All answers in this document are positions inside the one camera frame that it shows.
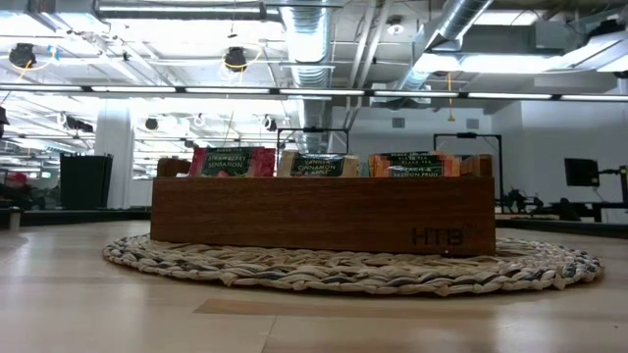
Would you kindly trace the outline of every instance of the monitor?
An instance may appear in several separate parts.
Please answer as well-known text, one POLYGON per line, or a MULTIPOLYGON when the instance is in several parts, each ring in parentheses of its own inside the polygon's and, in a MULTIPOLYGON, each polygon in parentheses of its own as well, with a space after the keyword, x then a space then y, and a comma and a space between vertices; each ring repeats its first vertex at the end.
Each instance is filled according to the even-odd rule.
POLYGON ((578 158, 565 158, 567 186, 600 186, 598 161, 578 158))

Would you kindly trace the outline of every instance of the air vent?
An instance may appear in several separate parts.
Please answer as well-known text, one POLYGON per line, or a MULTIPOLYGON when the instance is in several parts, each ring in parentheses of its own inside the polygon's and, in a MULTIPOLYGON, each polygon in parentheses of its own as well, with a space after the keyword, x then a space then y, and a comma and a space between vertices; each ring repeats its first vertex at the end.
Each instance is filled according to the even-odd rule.
POLYGON ((405 128, 405 118, 392 118, 392 128, 405 128))
POLYGON ((479 129, 479 128, 480 128, 479 119, 467 119, 467 129, 479 129))

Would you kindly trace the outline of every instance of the woven placemat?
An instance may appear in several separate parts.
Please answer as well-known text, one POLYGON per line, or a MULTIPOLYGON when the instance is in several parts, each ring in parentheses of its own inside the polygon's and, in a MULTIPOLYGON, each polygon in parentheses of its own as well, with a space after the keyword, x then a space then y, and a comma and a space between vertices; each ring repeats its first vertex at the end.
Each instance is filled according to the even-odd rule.
POLYGON ((372 254, 278 248, 176 244, 148 234, 124 237, 103 249, 105 259, 148 274, 231 285, 265 285, 373 294, 447 296, 553 287, 591 281, 603 272, 585 251, 545 242, 499 238, 496 256, 372 254))

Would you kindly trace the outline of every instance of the column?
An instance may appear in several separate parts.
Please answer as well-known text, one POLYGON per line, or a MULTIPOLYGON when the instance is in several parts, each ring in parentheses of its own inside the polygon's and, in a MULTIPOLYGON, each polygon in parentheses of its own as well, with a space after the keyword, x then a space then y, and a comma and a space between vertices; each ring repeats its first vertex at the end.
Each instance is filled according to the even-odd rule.
POLYGON ((127 209, 133 175, 134 124, 129 100, 101 99, 94 154, 113 156, 107 207, 127 209))

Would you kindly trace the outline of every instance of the table surface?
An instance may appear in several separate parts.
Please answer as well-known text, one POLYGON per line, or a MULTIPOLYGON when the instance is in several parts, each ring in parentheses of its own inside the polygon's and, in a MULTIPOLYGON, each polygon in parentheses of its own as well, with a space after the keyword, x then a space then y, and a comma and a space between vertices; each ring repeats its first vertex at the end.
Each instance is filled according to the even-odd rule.
POLYGON ((590 251, 565 291, 448 298, 226 288, 136 273, 102 247, 148 222, 0 232, 2 352, 627 352, 628 241, 500 229, 590 251))

